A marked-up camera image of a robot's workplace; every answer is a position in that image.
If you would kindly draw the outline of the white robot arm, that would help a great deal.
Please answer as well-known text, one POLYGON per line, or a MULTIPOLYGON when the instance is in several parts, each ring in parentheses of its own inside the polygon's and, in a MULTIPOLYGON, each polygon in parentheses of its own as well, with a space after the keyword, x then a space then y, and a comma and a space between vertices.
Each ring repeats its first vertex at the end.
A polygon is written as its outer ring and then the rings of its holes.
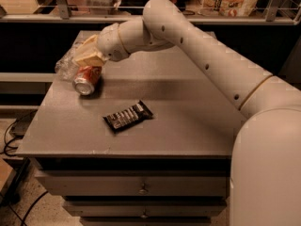
POLYGON ((75 52, 101 67, 137 51, 178 46, 246 117, 233 146, 230 226, 301 226, 301 91, 187 21, 169 0, 113 24, 75 52))

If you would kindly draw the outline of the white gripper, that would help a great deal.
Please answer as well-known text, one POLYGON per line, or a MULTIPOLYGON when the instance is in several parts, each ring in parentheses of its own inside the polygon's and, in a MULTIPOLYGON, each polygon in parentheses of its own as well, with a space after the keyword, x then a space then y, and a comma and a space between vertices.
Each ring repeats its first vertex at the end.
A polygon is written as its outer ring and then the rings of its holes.
POLYGON ((99 35, 87 38, 74 53, 72 61, 79 67, 102 67, 108 60, 121 61, 129 57, 119 35, 119 24, 105 27, 99 35))

